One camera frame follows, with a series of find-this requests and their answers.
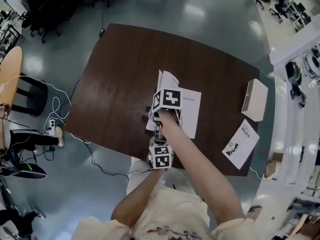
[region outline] wooden table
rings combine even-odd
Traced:
[[[145,160],[152,132],[145,107],[152,104],[158,72],[169,71],[179,87],[201,92],[197,147],[225,175],[246,176],[221,151],[243,119],[253,66],[215,48],[173,34],[110,24],[97,43],[76,89],[66,130],[114,151]],[[182,168],[177,157],[173,166]]]
[[[48,88],[45,84],[26,77],[21,72],[22,61],[22,49],[16,46],[7,53],[0,64],[0,85],[8,83],[13,78],[4,86],[3,91],[0,92],[0,104],[9,104],[13,111],[38,116],[46,106]],[[19,79],[32,85],[29,91],[18,88]],[[27,107],[13,104],[16,93],[27,97]]]

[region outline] floor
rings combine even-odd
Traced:
[[[260,79],[269,88],[268,109],[264,114],[266,120],[259,125],[261,141],[256,146],[251,167],[261,176],[272,137],[275,84],[268,57],[270,49],[267,35],[254,1],[115,0],[111,8],[106,8],[102,2],[98,2],[94,8],[81,6],[69,21],[59,27],[61,36],[50,33],[45,44],[37,35],[30,37],[28,30],[23,33],[23,39],[18,43],[24,53],[22,71],[70,95],[99,39],[101,27],[105,28],[109,23],[141,26],[190,38],[229,53],[260,70]],[[55,95],[61,103],[66,100],[63,94],[50,89],[41,116],[31,117],[12,112],[10,119],[43,132]],[[17,96],[14,103],[23,106],[25,102],[23,97]],[[19,127],[5,125],[6,130]],[[6,178],[18,207],[22,210],[37,208],[46,215],[45,220],[33,223],[35,234],[41,240],[70,239],[79,219],[84,216],[108,221],[113,208],[126,194],[127,179],[124,176],[102,174],[98,167],[92,165],[90,153],[84,144],[67,132],[64,133],[64,141],[65,146],[57,148],[54,153],[54,161],[49,162],[43,156],[37,158],[38,165],[48,175],[46,179]],[[89,146],[96,163],[106,172],[125,174],[128,171],[131,164],[129,156],[93,143]],[[24,158],[30,155],[23,153]],[[260,180],[252,171],[247,177],[230,176],[228,179],[246,212]],[[215,225],[212,219],[210,227],[214,228]]]

